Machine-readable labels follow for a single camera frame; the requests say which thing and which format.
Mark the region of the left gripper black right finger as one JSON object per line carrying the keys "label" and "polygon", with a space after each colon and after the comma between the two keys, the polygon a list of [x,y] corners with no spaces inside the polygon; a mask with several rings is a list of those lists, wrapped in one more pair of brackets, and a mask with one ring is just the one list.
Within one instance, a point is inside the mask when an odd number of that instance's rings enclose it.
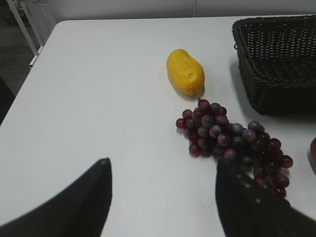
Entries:
{"label": "left gripper black right finger", "polygon": [[217,164],[215,199],[227,237],[314,237],[316,222],[273,196],[235,164]]}

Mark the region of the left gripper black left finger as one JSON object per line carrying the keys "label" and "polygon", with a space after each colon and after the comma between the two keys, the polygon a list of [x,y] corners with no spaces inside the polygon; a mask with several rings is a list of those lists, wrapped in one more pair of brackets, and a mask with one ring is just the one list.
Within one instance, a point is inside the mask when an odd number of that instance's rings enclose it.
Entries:
{"label": "left gripper black left finger", "polygon": [[99,237],[112,201],[109,158],[94,163],[52,199],[0,227],[2,237]]}

